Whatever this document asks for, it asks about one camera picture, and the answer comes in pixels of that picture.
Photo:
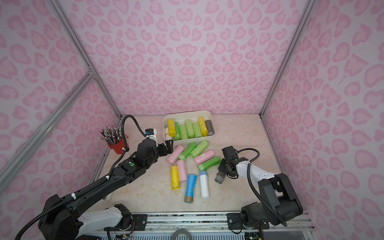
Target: pink leopard print wall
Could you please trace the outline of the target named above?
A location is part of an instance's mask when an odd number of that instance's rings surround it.
[[[0,172],[85,75],[44,0],[0,3]]]
[[[266,122],[322,240],[384,238],[384,1],[321,0]]]
[[[50,196],[62,197],[88,185],[106,148],[99,131],[116,123],[100,89],[91,82],[0,196],[0,239],[14,239]],[[34,224],[23,239],[42,237]]]
[[[62,0],[123,113],[258,113],[306,0]]]

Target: pink garbage bag roll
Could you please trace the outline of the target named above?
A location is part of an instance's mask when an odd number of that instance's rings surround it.
[[[195,162],[197,165],[202,164],[203,162],[208,161],[209,159],[215,156],[215,152],[213,150],[209,150],[208,152],[202,153],[199,156],[195,157]]]
[[[167,163],[169,165],[174,165],[177,161],[177,157],[184,151],[184,147],[182,145],[178,145],[176,149],[173,150],[173,153],[169,155],[167,158]]]
[[[187,174],[187,166],[185,164],[184,160],[178,160],[177,168],[179,169],[179,181],[180,183],[187,182],[188,181],[188,174]]]

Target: metal rail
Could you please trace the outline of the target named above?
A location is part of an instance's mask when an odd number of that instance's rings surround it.
[[[94,181],[99,179],[101,170],[103,169],[104,163],[107,160],[107,157],[108,157],[110,150],[111,149],[108,146],[105,148],[104,152],[101,155],[101,159],[100,159],[99,163],[97,164],[96,169],[93,171],[91,179],[89,180],[88,184],[91,184]]]
[[[35,131],[35,134],[27,141],[23,149],[10,160],[10,164],[0,174],[0,194],[19,173],[32,154],[40,147],[48,134],[60,122],[68,109],[93,79],[95,79],[93,72],[88,72],[68,94],[68,96],[66,96],[66,98],[60,103],[60,105],[56,107],[48,119],[40,125],[40,127]]]
[[[63,29],[66,31],[68,37],[74,44],[74,47],[79,52],[80,57],[82,58],[85,65],[88,67],[89,70],[93,71],[93,73],[96,75],[96,83],[98,84],[101,92],[103,93],[105,99],[107,100],[110,107],[113,109],[114,113],[120,118],[121,112],[119,108],[117,107],[115,101],[113,100],[111,94],[108,92],[107,88],[105,87],[103,81],[101,80],[101,77],[99,73],[97,72],[95,66],[93,65],[90,57],[87,54],[87,51],[85,50],[85,47],[81,43],[81,40],[75,30],[72,27],[71,22],[69,21],[69,18],[67,14],[65,13],[63,6],[60,4],[58,0],[46,0],[48,4],[51,6],[52,10],[56,14],[58,20],[60,21],[61,25],[63,26]]]
[[[135,234],[162,234],[173,233],[177,229],[183,228],[190,233],[213,233],[216,234],[232,234],[228,229],[227,216],[228,213],[238,213],[235,211],[228,212],[140,212],[133,214],[147,214],[147,222],[144,231],[135,231]],[[289,220],[288,226],[284,227],[279,224],[277,226],[270,225],[270,229],[264,229],[265,232],[291,232],[315,231],[313,223],[307,211],[302,215]],[[243,232],[258,232],[258,230],[243,229]],[[130,231],[111,232],[111,234],[129,234]],[[102,236],[105,231],[93,231],[87,235]]]
[[[266,124],[265,124],[265,118],[262,118],[262,117],[260,116],[260,121],[261,121],[262,126],[263,126],[263,128],[264,128],[265,135],[266,135],[267,138],[268,138],[269,146],[271,147],[272,152],[273,152],[273,154],[274,154],[274,156],[275,156],[276,162],[277,162],[277,164],[279,165],[280,171],[281,171],[282,173],[286,174],[285,169],[284,169],[284,166],[281,164],[281,161],[279,161],[279,155],[278,155],[277,148],[276,148],[275,144],[274,144],[273,141],[272,141],[272,137],[271,137],[271,134],[270,134],[268,128],[266,127]]]
[[[285,68],[289,63],[289,60],[291,59],[291,57],[294,53],[294,50],[295,50],[297,44],[299,43],[301,36],[303,35],[303,32],[305,31],[305,28],[306,28],[306,26],[310,20],[312,13],[314,12],[314,9],[315,9],[317,2],[318,2],[318,0],[308,0],[306,5],[305,5],[304,11],[303,11],[303,13],[299,19],[299,23],[298,23],[295,31],[293,32],[293,36],[292,36],[292,39],[288,45],[287,51],[285,52],[285,55],[284,55],[283,60],[279,66],[279,69],[277,71],[275,79],[273,80],[273,84],[272,84],[272,86],[268,92],[267,97],[266,97],[265,103],[264,103],[264,105],[260,111],[260,117],[264,116],[265,111],[267,110],[268,105],[270,104],[270,102],[272,100],[272,96],[274,95],[274,93],[276,91],[277,84],[280,82],[280,80],[283,76],[283,73],[285,71]]]

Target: black cable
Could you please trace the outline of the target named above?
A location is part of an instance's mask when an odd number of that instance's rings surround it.
[[[96,183],[95,185],[89,187],[88,189],[85,189],[84,191],[82,192],[79,192],[79,193],[75,193],[75,197],[76,198],[80,198],[81,196],[89,193],[90,191],[98,188],[99,186],[101,186],[102,184],[104,184],[105,182],[107,181],[106,178],[103,178],[101,179],[98,183]],[[48,213],[58,209],[59,207],[71,202],[73,200],[73,198],[67,198],[67,199],[64,199],[62,200],[61,202],[59,203],[56,203],[55,205],[53,205],[52,207],[50,207],[48,210],[46,210],[45,212],[42,212],[40,213],[39,215],[37,215],[34,219],[32,219],[29,223],[27,223],[16,235],[15,237],[15,240],[20,240],[22,235],[25,233],[25,231],[27,231],[28,228],[30,228],[35,222],[37,222],[40,218],[42,218],[43,216],[47,215]]]
[[[261,238],[261,240],[264,240],[264,231],[263,231],[262,223],[259,222],[257,225],[258,225],[258,228],[259,228],[259,238]]]
[[[255,151],[255,152],[257,153],[256,157],[254,157],[254,158],[252,158],[251,160],[249,160],[249,162],[253,162],[254,160],[256,160],[256,159],[258,159],[258,158],[260,157],[260,152],[257,151],[257,150],[254,149],[254,148],[244,148],[244,149],[239,150],[239,151],[236,150],[236,152],[237,152],[237,153],[240,153],[240,152],[242,152],[242,151],[246,151],[246,150]]]
[[[111,169],[109,170],[108,176],[112,176],[114,167],[115,167],[116,164],[119,163],[119,162],[121,161],[121,159],[124,157],[125,152],[128,151],[127,140],[125,139],[125,134],[124,134],[124,123],[125,123],[125,120],[126,120],[127,118],[132,118],[132,120],[135,122],[135,124],[136,124],[138,130],[140,131],[140,133],[141,133],[144,137],[146,137],[146,135],[144,134],[144,132],[141,130],[141,128],[140,128],[140,126],[139,126],[139,123],[136,121],[135,117],[132,116],[132,115],[125,115],[124,118],[123,118],[122,121],[121,121],[121,136],[122,136],[122,139],[123,139],[123,141],[124,141],[124,151],[123,151],[123,153],[121,154],[121,156],[119,157],[119,159],[116,160],[116,161],[113,163]],[[27,231],[28,228],[30,228],[35,222],[37,222],[38,220],[40,220],[43,216],[47,215],[48,213],[50,213],[50,212],[56,210],[57,208],[59,208],[59,207],[61,207],[61,206],[63,206],[63,205],[65,205],[65,204],[67,204],[67,203],[73,201],[75,198],[76,198],[76,199],[77,199],[77,198],[80,198],[81,196],[83,196],[83,195],[89,193],[90,191],[92,191],[92,190],[98,188],[99,186],[101,186],[102,184],[104,184],[106,181],[108,181],[108,179],[104,177],[104,178],[102,178],[98,183],[96,183],[95,185],[90,186],[89,188],[87,188],[87,189],[85,189],[85,190],[83,190],[83,191],[81,191],[81,192],[79,192],[79,193],[77,193],[77,194],[75,193],[75,197],[67,198],[67,199],[65,199],[65,200],[62,200],[62,201],[60,201],[59,203],[54,204],[52,207],[50,207],[50,208],[49,208],[48,210],[46,210],[45,212],[40,213],[40,214],[37,215],[34,219],[32,219],[29,223],[27,223],[27,224],[26,224],[26,225],[25,225],[25,226],[24,226],[24,227],[17,233],[17,235],[16,235],[16,237],[15,237],[15,240],[21,240],[21,237],[22,237],[22,235],[25,233],[25,231]]]
[[[232,225],[233,225],[233,224],[237,224],[237,223],[240,223],[240,224],[241,224],[240,232],[234,232],[232,229],[231,229],[231,231],[232,231],[234,234],[239,235],[239,234],[243,231],[243,222],[234,222],[234,223],[232,223]]]
[[[112,176],[113,174],[113,169],[115,168],[116,164],[118,164],[121,159],[124,157],[124,154],[128,151],[128,146],[127,146],[127,140],[125,139],[125,134],[124,134],[124,124],[125,124],[125,120],[127,118],[132,118],[132,120],[135,122],[136,124],[136,127],[137,129],[140,131],[141,135],[143,135],[144,137],[147,137],[147,135],[144,134],[144,132],[141,130],[140,126],[139,126],[139,123],[136,121],[136,118],[132,115],[125,115],[124,118],[122,119],[121,121],[121,136],[122,136],[122,139],[124,141],[124,151],[123,153],[120,155],[119,159],[116,160],[112,166],[111,166],[111,169],[109,170],[109,173],[108,173],[108,176]]]
[[[108,238],[108,240],[112,240],[111,239],[111,233],[109,232],[109,227],[107,227],[107,238]]]
[[[257,192],[257,190],[255,189],[255,187],[253,186],[252,184],[252,181],[251,181],[251,162],[248,163],[248,167],[247,167],[247,180],[248,180],[248,183],[249,183],[249,186],[251,187],[252,189],[252,192],[256,195],[256,197],[260,200],[260,202],[262,204],[264,204],[264,206],[266,208],[268,208],[268,210],[277,218],[277,220],[283,225],[283,226],[287,226],[287,223],[284,221],[284,219],[282,219],[282,217],[275,211],[271,208],[271,206],[269,206],[269,204],[267,204],[264,199],[260,196],[260,194]]]

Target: table surface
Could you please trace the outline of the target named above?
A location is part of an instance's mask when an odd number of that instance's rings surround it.
[[[156,128],[157,140],[164,142],[162,138],[162,116],[136,117],[141,129]],[[216,126],[215,139],[209,141],[209,147],[217,156],[223,158],[221,149],[233,146],[235,149],[247,147],[260,151],[260,157],[253,162],[263,170],[278,174],[281,173],[275,160],[267,136],[260,122],[259,116],[250,115],[213,115]],[[127,139],[129,157],[137,150],[137,145],[144,139],[139,133],[133,121],[128,118],[124,131]],[[239,153],[239,157],[251,159],[255,156],[253,151]],[[118,159],[114,151],[110,151],[100,176],[108,173],[112,163]],[[180,184],[180,189],[172,190],[170,181],[170,165],[166,163],[166,156],[160,157],[147,172],[131,184],[119,188],[113,193],[110,200],[100,200],[89,210],[97,211],[124,204],[131,212],[194,212],[194,211],[239,211],[241,207],[258,202],[245,178],[229,179],[225,177],[223,184],[215,182],[217,166],[207,170],[209,182],[209,199],[200,197],[199,178],[196,181],[194,199],[192,204],[184,202],[186,183]],[[199,175],[196,163],[189,156],[186,160],[188,174]]]

